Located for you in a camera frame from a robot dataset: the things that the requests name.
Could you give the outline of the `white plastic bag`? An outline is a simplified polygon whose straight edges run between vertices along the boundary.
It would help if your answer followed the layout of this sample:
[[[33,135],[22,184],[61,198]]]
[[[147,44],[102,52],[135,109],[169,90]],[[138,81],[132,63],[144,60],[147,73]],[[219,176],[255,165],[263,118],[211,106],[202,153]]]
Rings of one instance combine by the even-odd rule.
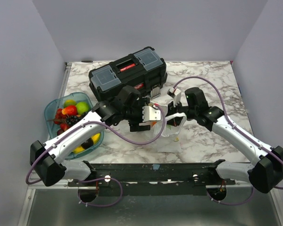
[[[187,117],[185,113],[169,112],[167,105],[161,108],[166,117],[166,126],[160,137],[151,144],[160,153],[179,153],[182,149],[178,137]]]

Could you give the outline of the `fake blackberry cluster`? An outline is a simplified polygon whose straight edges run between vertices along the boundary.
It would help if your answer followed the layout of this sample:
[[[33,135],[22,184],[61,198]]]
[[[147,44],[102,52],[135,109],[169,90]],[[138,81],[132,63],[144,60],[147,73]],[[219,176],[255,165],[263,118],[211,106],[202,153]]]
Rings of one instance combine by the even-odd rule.
[[[72,127],[73,125],[75,125],[76,123],[78,123],[81,120],[81,116],[80,115],[73,115],[73,116],[69,116],[66,118],[65,122],[68,126]]]

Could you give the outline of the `red fake peach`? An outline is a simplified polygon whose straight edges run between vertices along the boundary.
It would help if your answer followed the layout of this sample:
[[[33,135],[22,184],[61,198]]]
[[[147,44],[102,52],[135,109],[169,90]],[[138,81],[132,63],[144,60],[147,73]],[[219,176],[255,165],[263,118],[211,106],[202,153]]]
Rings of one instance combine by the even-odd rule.
[[[75,116],[78,114],[77,108],[75,105],[67,106],[66,108],[62,109],[61,113],[67,116]]]

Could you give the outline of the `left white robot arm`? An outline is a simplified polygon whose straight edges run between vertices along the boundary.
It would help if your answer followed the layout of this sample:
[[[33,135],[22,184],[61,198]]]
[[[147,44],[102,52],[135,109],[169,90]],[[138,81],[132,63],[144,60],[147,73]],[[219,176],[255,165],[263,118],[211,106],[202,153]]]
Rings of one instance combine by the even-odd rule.
[[[95,181],[91,165],[85,161],[67,160],[75,148],[105,129],[112,130],[123,120],[139,125],[160,119],[161,111],[156,104],[152,104],[148,97],[142,97],[135,88],[125,86],[117,96],[99,101],[62,134],[45,143],[33,142],[30,146],[30,171],[35,171],[45,186],[52,186],[61,179],[76,179],[90,186]]]

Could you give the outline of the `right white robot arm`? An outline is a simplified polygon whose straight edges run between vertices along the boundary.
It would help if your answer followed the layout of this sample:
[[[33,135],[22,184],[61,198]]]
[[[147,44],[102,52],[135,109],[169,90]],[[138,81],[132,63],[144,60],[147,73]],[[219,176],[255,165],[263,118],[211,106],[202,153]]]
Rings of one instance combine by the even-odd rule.
[[[282,147],[273,148],[258,141],[227,117],[222,109],[209,106],[203,91],[197,87],[184,92],[186,106],[181,103],[182,92],[179,89],[170,88],[167,93],[173,98],[168,104],[168,115],[183,113],[187,120],[195,120],[200,126],[223,137],[250,161],[249,164],[218,161],[207,174],[210,183],[217,185],[224,179],[239,180],[266,194],[283,180]]]

